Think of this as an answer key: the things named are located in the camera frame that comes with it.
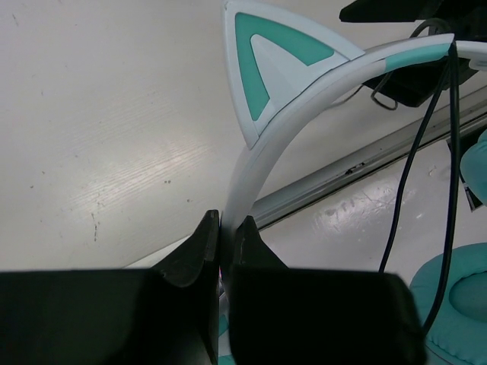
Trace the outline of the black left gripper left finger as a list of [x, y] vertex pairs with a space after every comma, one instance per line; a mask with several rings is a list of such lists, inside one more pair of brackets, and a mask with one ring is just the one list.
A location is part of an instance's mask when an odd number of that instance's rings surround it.
[[150, 268], [4, 271], [3, 364], [215, 364], [219, 214]]

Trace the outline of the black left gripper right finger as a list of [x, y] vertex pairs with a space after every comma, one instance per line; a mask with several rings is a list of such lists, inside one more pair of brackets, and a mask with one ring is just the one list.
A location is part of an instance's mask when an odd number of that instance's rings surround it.
[[238, 364], [423, 364], [412, 293], [394, 274], [289, 268], [252, 217], [222, 246]]

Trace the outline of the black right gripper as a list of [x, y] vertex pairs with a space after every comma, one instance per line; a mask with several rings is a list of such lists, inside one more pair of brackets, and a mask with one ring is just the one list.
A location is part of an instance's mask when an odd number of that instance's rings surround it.
[[385, 72], [364, 83], [377, 94], [404, 106], [418, 107], [435, 91], [457, 45], [459, 82], [486, 70], [484, 1], [354, 1], [339, 14], [346, 23], [420, 21], [408, 42], [385, 47]]

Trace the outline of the teal cat-ear headphones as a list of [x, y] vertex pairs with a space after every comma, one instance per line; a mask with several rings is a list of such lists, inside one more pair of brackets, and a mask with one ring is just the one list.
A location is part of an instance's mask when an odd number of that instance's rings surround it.
[[[365, 76], [381, 76], [385, 72], [385, 47], [399, 40], [370, 49], [360, 49], [346, 38], [310, 19], [283, 8], [253, 1], [224, 1], [224, 46], [228, 80], [237, 121], [247, 146], [234, 169], [229, 196], [222, 215], [224, 233], [236, 235], [237, 224], [244, 221], [265, 181], [278, 159], [299, 132], [322, 112], [345, 103], [336, 100], [345, 92], [365, 81]], [[307, 224], [312, 233], [305, 233], [304, 243], [298, 243], [298, 233], [284, 228], [276, 233], [270, 249], [284, 254], [285, 263], [296, 268], [367, 268], [378, 264], [379, 239], [385, 239], [385, 229], [372, 233], [379, 216], [392, 213], [392, 180], [375, 179], [377, 199], [365, 203], [366, 192], [348, 196], [345, 202], [325, 219], [325, 211], [316, 210], [313, 223]], [[426, 304], [433, 304], [434, 286], [439, 278], [442, 255], [430, 258], [433, 241], [425, 237], [404, 238], [405, 244], [421, 249], [404, 256], [401, 269], [406, 279], [412, 279], [412, 289], [420, 315], [426, 319]], [[452, 250], [448, 284], [442, 305], [427, 337], [430, 364], [486, 364], [486, 322], [480, 314], [465, 311], [460, 293], [467, 288], [479, 289], [479, 299], [486, 299], [486, 238], [482, 243], [458, 246]]]

